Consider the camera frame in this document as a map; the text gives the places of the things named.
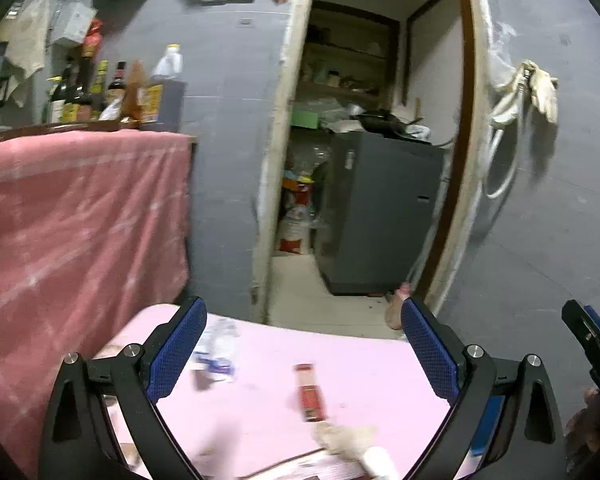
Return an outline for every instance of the floor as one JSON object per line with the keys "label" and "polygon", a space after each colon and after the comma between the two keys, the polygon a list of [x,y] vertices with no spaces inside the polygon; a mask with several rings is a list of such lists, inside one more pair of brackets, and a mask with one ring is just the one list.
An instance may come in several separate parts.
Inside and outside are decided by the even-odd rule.
{"label": "floor", "polygon": [[333,296],[312,254],[274,256],[271,264],[269,324],[323,334],[396,339],[384,324],[384,298]]}

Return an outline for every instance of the pink cloth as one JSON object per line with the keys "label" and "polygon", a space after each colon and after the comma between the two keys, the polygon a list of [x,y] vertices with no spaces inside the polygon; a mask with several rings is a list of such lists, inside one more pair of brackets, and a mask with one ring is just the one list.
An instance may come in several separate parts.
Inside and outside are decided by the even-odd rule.
{"label": "pink cloth", "polygon": [[[144,342],[177,307],[154,305],[136,315],[111,341]],[[218,316],[210,314],[207,324]],[[400,476],[408,473],[445,418],[448,404],[433,393],[405,341],[299,332],[236,320],[235,382],[199,391],[183,370],[158,409],[180,447],[203,475],[226,480],[255,473],[317,449],[304,422],[293,366],[313,363],[328,421],[375,426]],[[132,442],[122,413],[112,423],[120,442]],[[463,470],[464,476],[470,470]],[[144,467],[138,473],[146,475]]]}
{"label": "pink cloth", "polygon": [[91,358],[186,282],[190,143],[135,130],[0,143],[0,441],[31,477],[62,354]]}

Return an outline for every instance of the doorway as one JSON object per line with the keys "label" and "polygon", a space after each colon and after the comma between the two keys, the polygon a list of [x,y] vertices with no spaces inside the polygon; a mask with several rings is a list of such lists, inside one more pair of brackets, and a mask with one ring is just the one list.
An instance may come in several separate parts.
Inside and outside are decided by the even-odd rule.
{"label": "doorway", "polygon": [[417,284],[459,130],[460,0],[312,0],[270,252],[268,322],[392,338]]}

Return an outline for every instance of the hose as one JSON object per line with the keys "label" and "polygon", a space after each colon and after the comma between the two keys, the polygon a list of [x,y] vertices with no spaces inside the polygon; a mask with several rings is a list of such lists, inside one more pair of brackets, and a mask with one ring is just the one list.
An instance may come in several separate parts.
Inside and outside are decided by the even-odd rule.
{"label": "hose", "polygon": [[517,113],[515,114],[515,119],[514,119],[517,123],[516,148],[513,153],[513,160],[511,161],[511,166],[509,167],[509,170],[507,171],[507,176],[504,178],[504,180],[502,181],[502,184],[500,184],[498,189],[496,189],[496,191],[494,191],[494,192],[489,192],[487,189],[487,177],[489,176],[493,158],[495,157],[496,151],[498,150],[498,147],[500,145],[500,141],[502,140],[502,136],[504,134],[504,128],[498,128],[495,130],[495,133],[494,133],[494,127],[493,126],[490,127],[490,132],[493,134],[493,137],[491,137],[491,142],[489,144],[489,153],[487,155],[487,165],[486,165],[486,168],[484,171],[484,178],[482,180],[482,192],[490,200],[497,199],[498,197],[503,195],[503,193],[507,189],[509,189],[509,186],[513,182],[513,177],[515,176],[516,170],[518,168],[518,158],[520,155],[520,144],[522,143],[521,142],[522,128],[523,128],[522,115],[523,115],[523,106],[525,103],[525,93],[526,93],[525,87],[520,85],[520,88],[518,89],[518,92],[517,92],[518,95],[516,97]]}

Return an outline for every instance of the metal bolt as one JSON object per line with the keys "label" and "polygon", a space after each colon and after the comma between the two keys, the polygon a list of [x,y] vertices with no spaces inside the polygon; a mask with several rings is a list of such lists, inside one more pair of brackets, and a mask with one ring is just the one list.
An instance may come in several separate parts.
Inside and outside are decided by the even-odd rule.
{"label": "metal bolt", "polygon": [[466,352],[475,359],[479,359],[484,355],[484,350],[478,345],[469,345]]}
{"label": "metal bolt", "polygon": [[540,366],[542,364],[542,360],[537,355],[529,355],[526,357],[526,361],[532,366]]}
{"label": "metal bolt", "polygon": [[64,354],[64,362],[68,365],[74,364],[78,360],[78,352],[69,352]]}
{"label": "metal bolt", "polygon": [[140,345],[137,345],[136,343],[127,345],[122,353],[127,357],[136,357],[140,353]]}

